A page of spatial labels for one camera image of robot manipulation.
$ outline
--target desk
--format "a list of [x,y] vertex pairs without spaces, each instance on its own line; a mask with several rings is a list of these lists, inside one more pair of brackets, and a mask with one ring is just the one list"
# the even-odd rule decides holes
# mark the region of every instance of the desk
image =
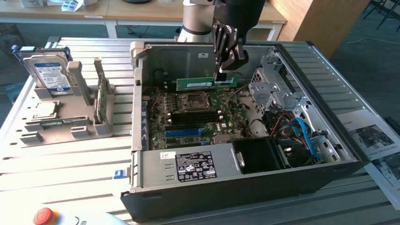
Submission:
[[[16,132],[23,129],[21,118],[27,106],[31,106],[29,99],[35,96],[33,80],[29,78],[0,129],[0,174],[4,173],[0,176],[1,203],[11,204],[21,200],[47,204],[49,208],[108,212],[137,225],[119,197],[112,195],[119,192],[119,182],[112,180],[113,172],[131,164],[135,79],[129,44],[137,40],[61,38],[55,47],[69,46],[73,59],[83,63],[81,74],[88,83],[97,83],[93,57],[103,58],[105,76],[109,83],[116,85],[117,94],[113,137],[11,150],[9,143],[15,142]],[[316,49],[304,42],[281,44],[333,112],[340,114],[363,108],[361,101],[351,101],[357,92]],[[331,182],[315,194],[164,219],[147,225],[175,224],[179,221],[187,225],[376,225],[395,224],[399,220],[400,213],[363,169]]]
[[[183,3],[159,0],[133,5],[121,0],[100,0],[76,12],[61,12],[60,6],[24,8],[20,0],[0,1],[0,23],[100,24],[109,38],[117,38],[116,25],[181,26]],[[275,7],[264,7],[256,28],[271,29],[267,40],[276,40],[287,20]]]

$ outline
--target green ram stick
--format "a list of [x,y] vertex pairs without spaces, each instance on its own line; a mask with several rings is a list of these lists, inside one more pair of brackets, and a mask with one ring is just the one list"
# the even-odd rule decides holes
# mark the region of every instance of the green ram stick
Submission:
[[228,77],[225,81],[215,81],[213,77],[183,78],[176,80],[176,90],[235,88],[237,81],[236,77]]

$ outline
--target hard drive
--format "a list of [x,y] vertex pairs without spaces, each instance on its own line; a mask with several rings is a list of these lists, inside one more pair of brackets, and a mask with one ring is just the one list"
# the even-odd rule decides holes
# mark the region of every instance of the hard drive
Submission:
[[72,61],[69,49],[44,49],[35,47],[13,48],[13,54],[33,77],[37,88],[47,88],[52,95],[72,94],[71,86],[76,86],[73,76],[67,71]]

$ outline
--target blue pcie slot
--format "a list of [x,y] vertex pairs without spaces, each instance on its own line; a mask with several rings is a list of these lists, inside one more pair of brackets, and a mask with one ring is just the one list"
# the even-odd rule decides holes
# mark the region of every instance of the blue pcie slot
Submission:
[[169,130],[165,131],[165,137],[201,136],[204,129]]

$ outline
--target blue cable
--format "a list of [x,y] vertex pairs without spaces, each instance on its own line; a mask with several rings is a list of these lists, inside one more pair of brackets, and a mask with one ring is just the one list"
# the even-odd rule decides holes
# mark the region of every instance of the blue cable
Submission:
[[[304,134],[304,140],[305,140],[305,143],[307,143],[307,145],[308,145],[311,154],[319,159],[320,156],[319,156],[319,154],[317,154],[317,152],[316,152],[316,150],[315,150],[315,148],[313,148],[313,145],[311,144],[311,140],[309,140],[309,138],[308,138],[307,127],[305,127],[304,121],[303,121],[299,117],[296,117],[296,118],[293,118],[292,122],[293,122],[295,124],[296,124],[296,122],[299,122],[300,127],[301,127],[301,130],[303,130],[303,134]],[[296,126],[293,126],[293,131],[295,131],[296,136],[300,137],[299,130],[297,130],[297,127],[296,127]]]

